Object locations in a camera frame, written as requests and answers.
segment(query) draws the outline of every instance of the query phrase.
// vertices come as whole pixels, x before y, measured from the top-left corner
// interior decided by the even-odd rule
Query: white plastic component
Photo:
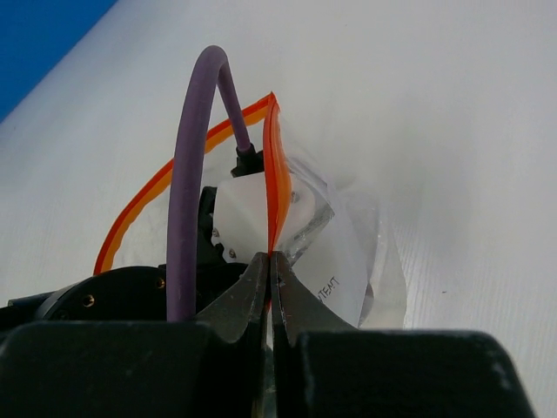
[[[312,219],[315,196],[304,183],[292,178],[292,202],[278,242],[292,236]],[[267,201],[263,173],[227,179],[218,185],[213,226],[225,254],[232,261],[249,263],[257,252],[267,251]]]

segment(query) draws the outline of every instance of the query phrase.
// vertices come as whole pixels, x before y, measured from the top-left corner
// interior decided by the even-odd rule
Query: brass screw
[[[95,305],[95,298],[93,298],[93,295],[88,294],[87,296],[85,296],[83,299],[83,304],[84,307],[92,307],[93,305]]]

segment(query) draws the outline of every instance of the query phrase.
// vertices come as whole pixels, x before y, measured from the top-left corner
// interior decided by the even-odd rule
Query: black connector
[[[248,176],[263,172],[265,169],[263,163],[263,151],[256,152],[255,147],[251,144],[250,149],[242,152],[236,148],[236,167],[230,173],[233,177]]]

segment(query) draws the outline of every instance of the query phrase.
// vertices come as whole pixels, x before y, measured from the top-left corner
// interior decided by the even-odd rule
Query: blue surface
[[[0,121],[117,0],[0,0]]]

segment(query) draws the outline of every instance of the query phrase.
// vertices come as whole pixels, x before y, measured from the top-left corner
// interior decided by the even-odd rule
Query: purple hose
[[[178,126],[166,240],[166,319],[181,321],[195,313],[198,205],[205,138],[218,84],[239,151],[250,149],[228,57],[217,46],[205,48],[195,63]]]

